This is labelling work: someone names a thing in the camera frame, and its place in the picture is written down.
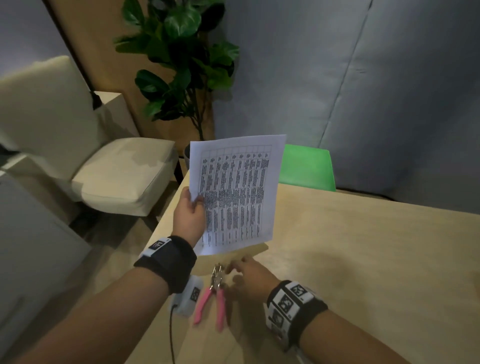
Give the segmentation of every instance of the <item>floor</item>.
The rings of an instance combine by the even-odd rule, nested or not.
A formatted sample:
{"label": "floor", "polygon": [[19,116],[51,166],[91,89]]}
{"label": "floor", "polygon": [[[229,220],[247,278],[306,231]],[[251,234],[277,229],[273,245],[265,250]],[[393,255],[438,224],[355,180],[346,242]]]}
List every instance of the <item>floor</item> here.
{"label": "floor", "polygon": [[[177,189],[178,184],[171,181],[154,207],[158,220],[163,216]],[[338,192],[372,197],[346,191]],[[90,254],[71,274],[64,291],[49,301],[0,363],[9,362],[20,355],[73,308],[121,277],[137,260],[138,254],[145,247],[151,234],[150,229],[140,218],[126,215],[100,215],[94,227],[83,235],[92,246]]]}

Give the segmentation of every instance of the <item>paper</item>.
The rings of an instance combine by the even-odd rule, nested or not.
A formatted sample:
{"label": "paper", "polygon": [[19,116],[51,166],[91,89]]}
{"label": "paper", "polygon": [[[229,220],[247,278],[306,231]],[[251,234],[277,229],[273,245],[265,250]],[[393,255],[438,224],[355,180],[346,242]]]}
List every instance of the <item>paper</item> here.
{"label": "paper", "polygon": [[192,142],[190,192],[205,198],[207,226],[197,255],[272,240],[286,135]]}

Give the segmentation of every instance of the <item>person's left arm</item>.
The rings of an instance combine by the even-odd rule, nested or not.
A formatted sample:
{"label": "person's left arm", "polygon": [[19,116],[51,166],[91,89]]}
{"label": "person's left arm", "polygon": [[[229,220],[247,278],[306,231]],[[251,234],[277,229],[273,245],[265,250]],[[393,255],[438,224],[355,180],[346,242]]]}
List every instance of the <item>person's left arm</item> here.
{"label": "person's left arm", "polygon": [[[203,201],[192,204],[185,188],[175,209],[172,235],[194,247],[204,229]],[[16,364],[124,363],[169,295],[163,278],[135,267],[74,310]]]}

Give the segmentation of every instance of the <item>wristband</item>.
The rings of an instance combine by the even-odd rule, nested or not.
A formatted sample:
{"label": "wristband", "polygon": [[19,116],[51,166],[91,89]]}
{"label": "wristband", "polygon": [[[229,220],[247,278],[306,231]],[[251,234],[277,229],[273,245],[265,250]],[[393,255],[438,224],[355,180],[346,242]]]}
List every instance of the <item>wristband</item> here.
{"label": "wristband", "polygon": [[151,270],[168,284],[170,293],[182,293],[197,255],[180,236],[162,238],[145,249],[133,265]]}
{"label": "wristband", "polygon": [[267,326],[288,350],[298,346],[300,336],[313,319],[328,306],[298,282],[282,281],[267,300]]}

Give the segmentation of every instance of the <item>person's right arm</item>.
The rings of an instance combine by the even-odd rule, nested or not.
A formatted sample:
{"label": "person's right arm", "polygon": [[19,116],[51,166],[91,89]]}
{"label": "person's right arm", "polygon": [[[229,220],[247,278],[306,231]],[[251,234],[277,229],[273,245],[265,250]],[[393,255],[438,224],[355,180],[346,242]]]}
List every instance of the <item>person's right arm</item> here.
{"label": "person's right arm", "polygon": [[[227,268],[242,273],[229,289],[236,295],[266,303],[280,280],[247,255]],[[330,310],[318,314],[304,329],[299,346],[317,364],[408,364],[388,346]]]}

